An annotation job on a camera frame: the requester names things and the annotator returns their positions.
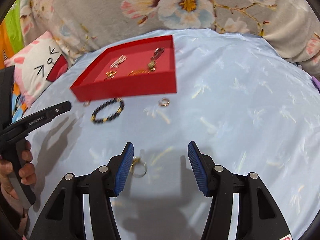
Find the black beaded bracelet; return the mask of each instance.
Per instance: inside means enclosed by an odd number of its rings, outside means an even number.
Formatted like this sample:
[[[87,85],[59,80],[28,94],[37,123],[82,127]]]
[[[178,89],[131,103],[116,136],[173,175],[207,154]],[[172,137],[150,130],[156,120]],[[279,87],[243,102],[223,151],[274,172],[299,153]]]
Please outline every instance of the black beaded bracelet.
[[[111,105],[115,102],[120,102],[120,107],[119,109],[113,114],[113,115],[110,115],[108,116],[107,118],[103,118],[103,119],[96,119],[96,115],[99,111],[101,111],[103,108],[105,108],[106,106],[108,105]],[[121,98],[114,98],[110,101],[107,101],[105,102],[104,104],[102,104],[101,106],[99,106],[92,114],[91,116],[91,121],[93,123],[104,123],[104,122],[109,122],[109,121],[112,121],[113,119],[116,119],[120,113],[122,112],[122,110],[124,109],[124,102],[122,101]]]

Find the purple object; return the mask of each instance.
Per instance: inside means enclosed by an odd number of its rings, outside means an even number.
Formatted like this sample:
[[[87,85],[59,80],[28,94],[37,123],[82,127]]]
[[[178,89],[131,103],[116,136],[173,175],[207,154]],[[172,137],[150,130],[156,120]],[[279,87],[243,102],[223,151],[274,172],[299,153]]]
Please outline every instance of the purple object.
[[[313,84],[315,85],[315,87],[319,90],[320,92],[320,81],[317,80],[314,76],[311,77]]]

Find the green fabric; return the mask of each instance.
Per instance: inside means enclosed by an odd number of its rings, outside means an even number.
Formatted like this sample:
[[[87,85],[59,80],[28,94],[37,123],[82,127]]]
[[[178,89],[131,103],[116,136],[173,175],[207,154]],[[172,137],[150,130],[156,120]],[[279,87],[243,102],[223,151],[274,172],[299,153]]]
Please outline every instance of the green fabric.
[[[16,0],[8,14],[4,18],[8,37],[14,53],[24,48],[23,37],[20,26],[20,0]]]

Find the red and white sticker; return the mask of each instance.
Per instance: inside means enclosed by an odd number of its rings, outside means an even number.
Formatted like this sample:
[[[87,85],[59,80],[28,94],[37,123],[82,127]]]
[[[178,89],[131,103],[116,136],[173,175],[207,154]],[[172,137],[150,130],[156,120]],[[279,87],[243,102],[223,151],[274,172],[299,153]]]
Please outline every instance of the red and white sticker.
[[[291,237],[291,235],[287,235],[284,238],[281,238],[279,240],[292,240],[292,237]]]

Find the red open mouth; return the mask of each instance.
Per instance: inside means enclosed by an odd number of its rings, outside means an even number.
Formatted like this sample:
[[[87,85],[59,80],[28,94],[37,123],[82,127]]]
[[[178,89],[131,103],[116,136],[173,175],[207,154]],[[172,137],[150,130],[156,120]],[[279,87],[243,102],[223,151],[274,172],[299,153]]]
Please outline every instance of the red open mouth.
[[[68,70],[68,62],[63,55],[57,59],[56,63],[53,65],[52,69],[50,70],[49,75],[47,76],[46,80],[50,82],[54,82],[60,77],[63,73]]]

